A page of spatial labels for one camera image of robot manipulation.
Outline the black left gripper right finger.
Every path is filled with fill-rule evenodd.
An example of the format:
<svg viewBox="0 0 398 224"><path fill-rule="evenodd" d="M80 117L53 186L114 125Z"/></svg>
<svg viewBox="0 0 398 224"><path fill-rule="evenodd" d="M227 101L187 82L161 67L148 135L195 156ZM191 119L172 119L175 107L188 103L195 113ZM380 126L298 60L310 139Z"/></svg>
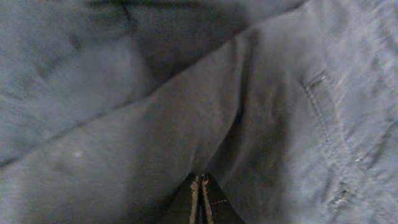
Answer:
<svg viewBox="0 0 398 224"><path fill-rule="evenodd" d="M203 224L245 224L210 173L201 178L200 209Z"/></svg>

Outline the dark blue denim shorts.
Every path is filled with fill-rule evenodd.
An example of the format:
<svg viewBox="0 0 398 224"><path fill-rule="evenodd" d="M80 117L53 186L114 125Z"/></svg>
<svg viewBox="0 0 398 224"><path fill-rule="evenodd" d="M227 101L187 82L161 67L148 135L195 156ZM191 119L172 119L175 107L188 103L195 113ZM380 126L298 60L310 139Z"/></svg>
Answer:
<svg viewBox="0 0 398 224"><path fill-rule="evenodd" d="M2 1L1 222L397 222L396 1Z"/></svg>

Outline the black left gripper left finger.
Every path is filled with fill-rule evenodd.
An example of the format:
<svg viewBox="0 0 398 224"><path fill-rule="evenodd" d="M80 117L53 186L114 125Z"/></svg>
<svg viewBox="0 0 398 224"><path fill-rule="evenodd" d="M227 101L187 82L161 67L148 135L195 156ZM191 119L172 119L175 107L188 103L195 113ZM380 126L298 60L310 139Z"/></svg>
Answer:
<svg viewBox="0 0 398 224"><path fill-rule="evenodd" d="M158 224L197 224L199 215L199 177L189 174L178 187Z"/></svg>

